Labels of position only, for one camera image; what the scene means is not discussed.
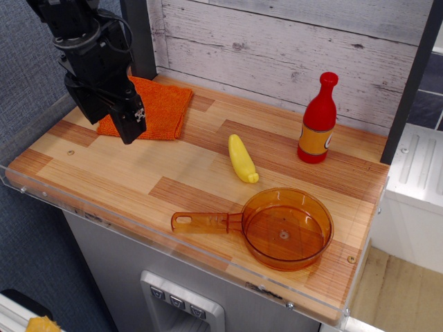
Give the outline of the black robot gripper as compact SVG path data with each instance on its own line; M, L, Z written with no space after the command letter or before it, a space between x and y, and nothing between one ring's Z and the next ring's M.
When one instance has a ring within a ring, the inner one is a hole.
M64 26L53 44L64 55L67 91L92 125L109 114L123 143L131 144L147 126L143 102L127 76L132 54L121 27L125 20L103 9L70 9L59 18ZM108 104L115 105L109 110Z

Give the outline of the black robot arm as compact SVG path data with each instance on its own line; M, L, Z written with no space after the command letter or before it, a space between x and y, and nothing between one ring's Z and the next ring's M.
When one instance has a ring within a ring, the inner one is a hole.
M85 118L110 116L128 145L146 130L145 109L128 78L133 62L127 22L98 1L29 1L53 34L66 70L64 84Z

